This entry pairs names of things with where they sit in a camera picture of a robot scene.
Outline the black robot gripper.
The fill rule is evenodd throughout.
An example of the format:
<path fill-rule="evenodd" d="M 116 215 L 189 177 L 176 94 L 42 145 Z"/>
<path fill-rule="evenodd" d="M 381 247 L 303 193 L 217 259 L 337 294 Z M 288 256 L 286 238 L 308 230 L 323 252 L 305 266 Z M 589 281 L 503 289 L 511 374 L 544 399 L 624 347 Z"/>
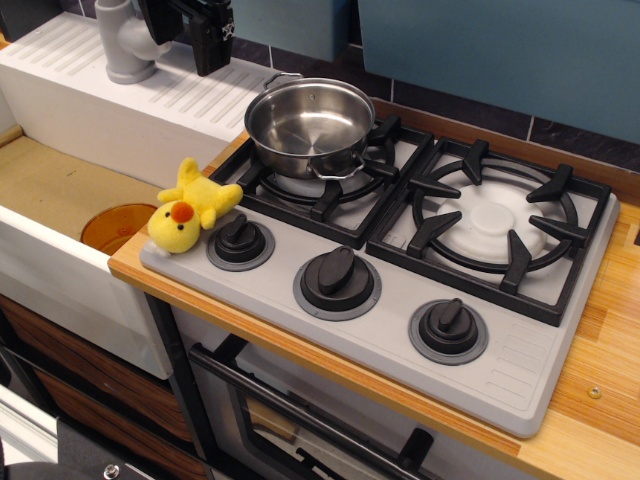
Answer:
<path fill-rule="evenodd" d="M 230 1 L 141 0 L 138 5 L 157 44 L 188 31 L 199 76 L 229 64 L 235 30 Z"/>

